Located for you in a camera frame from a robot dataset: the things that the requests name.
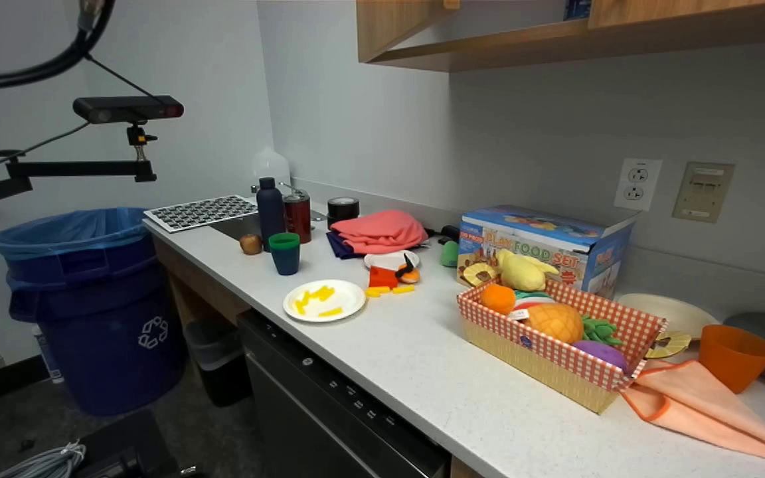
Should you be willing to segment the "orange cloth napkin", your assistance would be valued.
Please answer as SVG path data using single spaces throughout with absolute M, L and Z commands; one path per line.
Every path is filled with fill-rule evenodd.
M 765 423 L 697 360 L 647 367 L 620 399 L 643 423 L 765 460 Z

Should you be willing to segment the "black dishwasher front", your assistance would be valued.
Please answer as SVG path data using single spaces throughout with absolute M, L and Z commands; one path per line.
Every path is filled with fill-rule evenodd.
M 263 312 L 238 331 L 267 478 L 446 478 L 440 445 Z

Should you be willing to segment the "small black waste bin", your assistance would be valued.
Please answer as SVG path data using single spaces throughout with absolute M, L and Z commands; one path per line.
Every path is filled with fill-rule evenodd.
M 190 320 L 186 343 L 203 393 L 214 405 L 231 405 L 250 395 L 242 334 L 233 324 L 223 319 Z

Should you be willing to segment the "blue toy food box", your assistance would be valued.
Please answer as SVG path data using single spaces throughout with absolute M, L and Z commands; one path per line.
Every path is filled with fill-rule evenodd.
M 460 221 L 457 272 L 493 262 L 498 250 L 531 254 L 558 268 L 565 286 L 611 296 L 626 257 L 632 222 L 598 225 L 522 206 L 470 210 Z

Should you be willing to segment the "dark red can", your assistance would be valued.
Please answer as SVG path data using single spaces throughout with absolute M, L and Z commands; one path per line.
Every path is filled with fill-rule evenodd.
M 283 221 L 300 241 L 311 239 L 311 197 L 304 191 L 295 191 L 283 199 Z

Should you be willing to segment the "dark blue bottle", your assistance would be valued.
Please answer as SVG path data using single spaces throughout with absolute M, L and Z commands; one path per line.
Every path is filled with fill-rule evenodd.
M 274 234 L 283 231 L 283 202 L 280 191 L 276 187 L 274 178 L 263 178 L 257 184 L 257 217 L 259 217 L 259 237 L 270 239 Z

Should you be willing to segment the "orange plastic cup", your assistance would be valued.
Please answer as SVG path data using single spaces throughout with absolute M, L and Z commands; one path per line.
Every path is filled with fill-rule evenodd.
M 765 339 L 725 324 L 701 330 L 697 360 L 733 393 L 744 393 L 765 371 Z

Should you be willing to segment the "red checkered cardboard basket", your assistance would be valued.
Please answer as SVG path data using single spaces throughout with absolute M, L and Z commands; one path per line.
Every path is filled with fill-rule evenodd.
M 461 334 L 476 348 L 601 415 L 646 369 L 646 353 L 662 334 L 663 320 L 554 282 L 547 283 L 547 294 L 583 316 L 614 324 L 624 367 L 602 360 L 570 343 L 542 334 L 527 324 L 517 324 L 485 307 L 477 288 L 457 296 Z

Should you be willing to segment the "orange toy fruit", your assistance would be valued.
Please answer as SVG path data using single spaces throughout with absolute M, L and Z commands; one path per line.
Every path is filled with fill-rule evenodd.
M 583 336 L 582 312 L 563 303 L 533 306 L 527 310 L 527 326 L 561 343 L 577 343 Z

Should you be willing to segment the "orange red toy piece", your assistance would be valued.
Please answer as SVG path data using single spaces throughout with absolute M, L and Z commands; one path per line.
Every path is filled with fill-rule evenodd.
M 417 270 L 388 270 L 388 268 L 372 268 L 368 270 L 368 283 L 367 283 L 367 294 L 368 296 L 383 296 L 383 294 L 407 294 L 420 283 L 420 272 Z

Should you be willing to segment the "green and blue cup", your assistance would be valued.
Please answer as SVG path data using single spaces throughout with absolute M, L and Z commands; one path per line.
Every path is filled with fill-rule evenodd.
M 300 237 L 292 231 L 270 234 L 267 251 L 280 275 L 292 275 L 300 268 Z

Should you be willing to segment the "beige wall switch plate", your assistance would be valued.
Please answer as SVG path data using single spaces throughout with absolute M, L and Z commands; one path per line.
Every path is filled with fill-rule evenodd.
M 679 221 L 717 222 L 733 166 L 725 162 L 688 162 L 671 215 Z

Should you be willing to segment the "pink red cloth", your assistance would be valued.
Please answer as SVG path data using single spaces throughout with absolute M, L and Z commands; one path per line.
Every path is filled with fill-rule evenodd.
M 409 250 L 427 239 L 420 221 L 403 210 L 383 210 L 350 221 L 338 221 L 335 234 L 357 254 Z

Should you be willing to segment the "black tape roll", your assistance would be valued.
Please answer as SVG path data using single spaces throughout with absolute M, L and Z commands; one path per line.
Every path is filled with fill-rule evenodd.
M 326 222 L 348 221 L 357 215 L 357 202 L 352 197 L 335 197 L 326 202 Z

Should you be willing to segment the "blue recycling bin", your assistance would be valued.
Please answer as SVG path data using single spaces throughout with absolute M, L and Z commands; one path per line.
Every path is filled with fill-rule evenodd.
M 0 254 L 7 312 L 40 326 L 81 412 L 125 415 L 181 383 L 186 339 L 140 206 L 2 229 Z

